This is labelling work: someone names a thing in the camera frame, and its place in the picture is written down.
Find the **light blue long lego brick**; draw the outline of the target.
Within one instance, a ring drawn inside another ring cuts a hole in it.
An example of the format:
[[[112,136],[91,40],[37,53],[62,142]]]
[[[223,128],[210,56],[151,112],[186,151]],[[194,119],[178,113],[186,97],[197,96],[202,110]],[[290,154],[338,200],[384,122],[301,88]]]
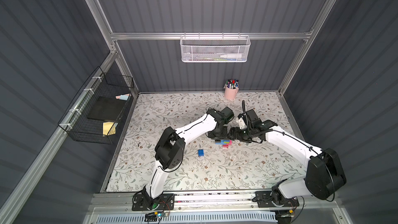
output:
[[[215,143],[219,144],[219,145],[228,145],[230,143],[230,141],[229,140],[215,140]]]

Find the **pink lego brick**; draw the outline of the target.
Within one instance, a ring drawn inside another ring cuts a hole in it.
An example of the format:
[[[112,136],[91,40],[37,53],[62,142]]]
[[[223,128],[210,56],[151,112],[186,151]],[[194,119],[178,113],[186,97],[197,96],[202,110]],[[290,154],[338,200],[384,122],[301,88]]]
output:
[[[228,148],[232,144],[231,140],[222,140],[222,147]]]

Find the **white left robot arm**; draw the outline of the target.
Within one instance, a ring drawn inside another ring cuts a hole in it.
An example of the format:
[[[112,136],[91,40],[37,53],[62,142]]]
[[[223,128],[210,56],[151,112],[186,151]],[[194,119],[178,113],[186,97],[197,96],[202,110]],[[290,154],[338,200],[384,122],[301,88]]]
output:
[[[231,118],[219,112],[205,114],[198,120],[177,128],[166,128],[155,146],[155,164],[151,179],[144,187],[143,195],[149,202],[155,201],[164,192],[169,174],[182,164],[185,147],[199,136],[221,129]]]

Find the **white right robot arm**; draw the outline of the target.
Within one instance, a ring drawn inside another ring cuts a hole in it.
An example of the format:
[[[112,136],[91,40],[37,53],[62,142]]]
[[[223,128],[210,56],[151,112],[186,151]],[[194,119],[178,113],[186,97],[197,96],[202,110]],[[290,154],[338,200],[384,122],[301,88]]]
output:
[[[253,142],[253,138],[260,138],[261,141],[281,148],[304,166],[304,177],[285,179],[272,187],[272,197],[276,204],[280,204],[284,199],[304,196],[327,200],[347,183],[336,151],[313,146],[289,134],[280,126],[244,130],[233,127],[228,133],[228,138],[246,143]]]

